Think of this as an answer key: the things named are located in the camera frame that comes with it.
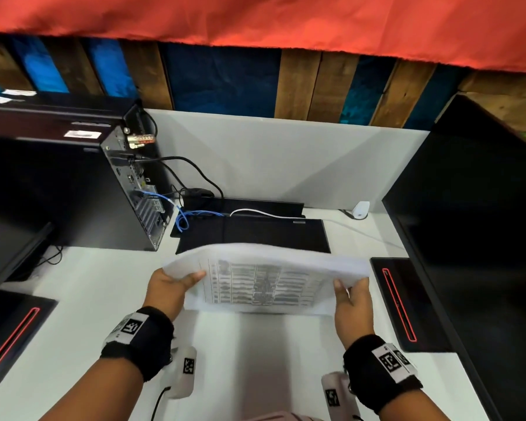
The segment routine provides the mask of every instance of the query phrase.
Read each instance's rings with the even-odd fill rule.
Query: red fabric
[[[0,0],[0,32],[348,51],[526,72],[526,0]]]

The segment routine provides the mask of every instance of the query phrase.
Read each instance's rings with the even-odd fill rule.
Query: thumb
[[[340,304],[344,303],[351,304],[351,300],[349,299],[349,295],[347,294],[347,289],[345,288],[340,279],[335,279],[333,281],[333,288],[335,289],[335,299],[337,300],[337,307]]]
[[[366,296],[367,293],[370,293],[368,289],[369,282],[368,278],[362,278],[351,288],[351,302],[353,304],[357,303],[363,296]]]
[[[204,270],[199,270],[195,273],[190,273],[189,275],[181,278],[179,281],[185,285],[185,290],[190,290],[195,286],[195,284],[203,279],[206,276],[206,272]]]

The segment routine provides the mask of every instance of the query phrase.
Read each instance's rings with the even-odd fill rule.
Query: human hand
[[[368,278],[355,283],[349,288],[349,293],[339,279],[333,282],[333,286],[337,299],[335,330],[346,350],[360,337],[374,334],[372,297],[368,290]]]
[[[183,309],[185,292],[206,276],[206,272],[190,273],[181,278],[174,279],[165,274],[163,269],[155,270],[148,282],[144,306],[155,307],[163,311],[172,322]]]

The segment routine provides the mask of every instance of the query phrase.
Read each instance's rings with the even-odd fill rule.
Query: white desk
[[[385,214],[361,221],[334,210],[305,209],[304,214],[401,245]],[[335,223],[325,222],[325,228],[333,254],[407,255]],[[2,285],[59,304],[0,383],[0,421],[38,419],[84,374],[113,326],[140,307],[152,271],[175,253],[177,243],[168,231],[157,253],[70,247],[60,264],[39,268],[38,278]],[[397,343],[374,279],[371,270],[376,332]],[[197,348],[195,390],[188,398],[161,403],[158,421],[236,421],[281,409],[329,419],[320,378],[341,370],[343,355],[333,318],[184,311],[175,335],[176,345]],[[407,356],[417,365],[425,391],[451,419],[488,419],[456,354]],[[150,419],[159,391],[158,376],[145,385],[132,420]],[[366,421],[378,419],[359,407]]]

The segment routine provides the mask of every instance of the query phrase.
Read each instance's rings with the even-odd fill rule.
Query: red led light strip
[[[15,342],[21,337],[21,335],[24,333],[24,331],[27,329],[27,327],[31,324],[31,322],[34,321],[35,317],[37,316],[37,313],[39,313],[41,309],[38,307],[33,307],[29,310],[29,312],[25,315],[25,318],[20,322],[19,325],[16,326],[14,329],[14,332],[8,337],[6,341],[4,341],[4,344],[2,344],[2,347],[0,347],[0,362],[2,362],[2,359],[8,354],[8,352],[11,350],[11,348],[14,346]]]
[[[415,332],[413,330],[413,325],[411,325],[411,321],[409,320],[409,317],[407,316],[407,311],[405,310],[405,306],[403,305],[403,301],[401,300],[401,297],[399,296],[398,288],[395,286],[394,279],[392,278],[392,273],[390,272],[390,269],[382,269],[382,273],[384,274],[384,278],[386,279],[387,287],[390,290],[390,294],[392,294],[392,298],[394,299],[395,308],[398,311],[399,318],[402,320],[403,328],[405,329],[405,333],[407,334],[407,339],[411,342],[417,342],[417,336],[415,335]],[[395,299],[394,292],[392,291],[392,285],[395,290],[396,295],[398,296],[397,300]],[[401,306],[403,310],[403,314],[405,315],[405,318],[407,319],[407,324],[405,320],[403,320],[403,316],[401,311],[399,310],[399,307]],[[409,334],[409,330],[407,329],[407,325],[409,325],[409,329],[411,330],[411,334]]]

